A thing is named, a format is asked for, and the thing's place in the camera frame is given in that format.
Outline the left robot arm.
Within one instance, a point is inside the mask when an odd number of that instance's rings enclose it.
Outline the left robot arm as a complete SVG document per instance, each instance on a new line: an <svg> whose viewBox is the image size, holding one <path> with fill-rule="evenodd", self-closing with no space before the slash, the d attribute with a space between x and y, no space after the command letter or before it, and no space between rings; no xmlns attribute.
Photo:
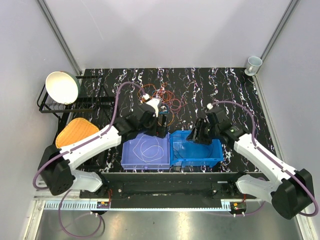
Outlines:
<svg viewBox="0 0 320 240"><path fill-rule="evenodd" d="M48 146L42 155L36 175L53 196L69 190L85 190L97 198L108 193L108 186L96 172L78 170L90 158L117 147L138 134L155 136L161 102L152 99L138 105L125 116L113 116L110 124L76 143L57 148Z"/></svg>

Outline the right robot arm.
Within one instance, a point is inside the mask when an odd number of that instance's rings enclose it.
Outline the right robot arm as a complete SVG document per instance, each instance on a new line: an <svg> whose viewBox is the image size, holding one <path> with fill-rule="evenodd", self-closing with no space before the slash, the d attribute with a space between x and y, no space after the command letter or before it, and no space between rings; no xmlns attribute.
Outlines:
<svg viewBox="0 0 320 240"><path fill-rule="evenodd" d="M227 192L232 198L251 195L270 203L283 218L290 220L315 200L312 175L305 169L296 170L258 143L243 125L235 125L220 107L206 112L196 120L187 140L209 145L220 140L253 163L267 180L248 173L238 173L228 181Z"/></svg>

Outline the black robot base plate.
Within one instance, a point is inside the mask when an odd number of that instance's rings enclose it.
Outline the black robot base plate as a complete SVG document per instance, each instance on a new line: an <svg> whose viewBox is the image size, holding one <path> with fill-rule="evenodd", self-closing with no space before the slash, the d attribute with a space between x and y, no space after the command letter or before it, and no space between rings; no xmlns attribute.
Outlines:
<svg viewBox="0 0 320 240"><path fill-rule="evenodd" d="M231 186L237 173L104 173L102 193L82 190L80 198L106 199L118 209L218 208L221 200L243 200Z"/></svg>

